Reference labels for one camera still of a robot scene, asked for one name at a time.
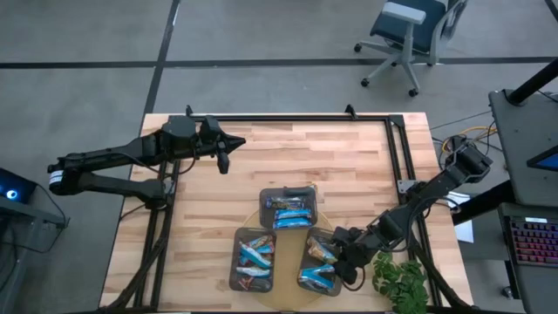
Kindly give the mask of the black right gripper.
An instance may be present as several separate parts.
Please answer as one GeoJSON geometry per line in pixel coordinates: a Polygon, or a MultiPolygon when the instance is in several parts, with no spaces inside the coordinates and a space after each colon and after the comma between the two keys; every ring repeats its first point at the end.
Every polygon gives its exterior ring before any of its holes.
{"type": "Polygon", "coordinates": [[[331,241],[336,245],[330,250],[336,257],[331,265],[334,266],[336,274],[347,284],[356,282],[357,268],[363,268],[371,262],[380,244],[370,226],[366,229],[336,227],[331,241]]]}

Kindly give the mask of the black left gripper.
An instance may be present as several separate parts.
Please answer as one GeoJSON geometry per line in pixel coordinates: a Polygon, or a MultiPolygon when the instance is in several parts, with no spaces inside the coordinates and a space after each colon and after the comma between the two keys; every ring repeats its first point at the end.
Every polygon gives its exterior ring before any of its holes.
{"type": "Polygon", "coordinates": [[[246,139],[236,135],[227,135],[224,132],[199,131],[199,143],[196,145],[196,154],[217,158],[217,167],[221,174],[227,174],[230,160],[230,151],[238,149],[246,143],[246,139]]]}

